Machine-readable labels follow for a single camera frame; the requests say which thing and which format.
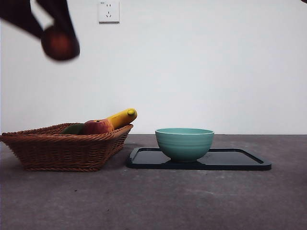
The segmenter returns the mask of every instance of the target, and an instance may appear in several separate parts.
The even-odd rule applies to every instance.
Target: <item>red apple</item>
[[[108,119],[90,120],[84,123],[82,134],[102,134],[111,131],[114,131],[114,127]]]
[[[44,52],[57,61],[70,60],[80,54],[77,38],[56,25],[48,27],[43,32],[41,45]]]

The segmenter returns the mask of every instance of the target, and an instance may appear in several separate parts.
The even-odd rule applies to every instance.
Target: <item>black tray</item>
[[[270,170],[272,164],[242,149],[210,149],[194,162],[171,161],[159,148],[135,148],[126,166],[134,169]]]

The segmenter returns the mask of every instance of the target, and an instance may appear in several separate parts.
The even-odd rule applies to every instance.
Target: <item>electrical outlet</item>
[[[102,23],[119,23],[119,1],[106,0],[98,4],[98,21]]]

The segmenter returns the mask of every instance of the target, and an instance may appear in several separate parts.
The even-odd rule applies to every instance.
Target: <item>yellow banana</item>
[[[128,108],[106,119],[112,123],[114,129],[117,129],[130,124],[137,116],[138,114],[134,108]]]

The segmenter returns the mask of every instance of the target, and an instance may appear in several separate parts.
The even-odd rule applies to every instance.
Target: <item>teal bowl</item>
[[[210,149],[214,132],[198,128],[162,128],[155,131],[160,150],[172,161],[193,162]]]

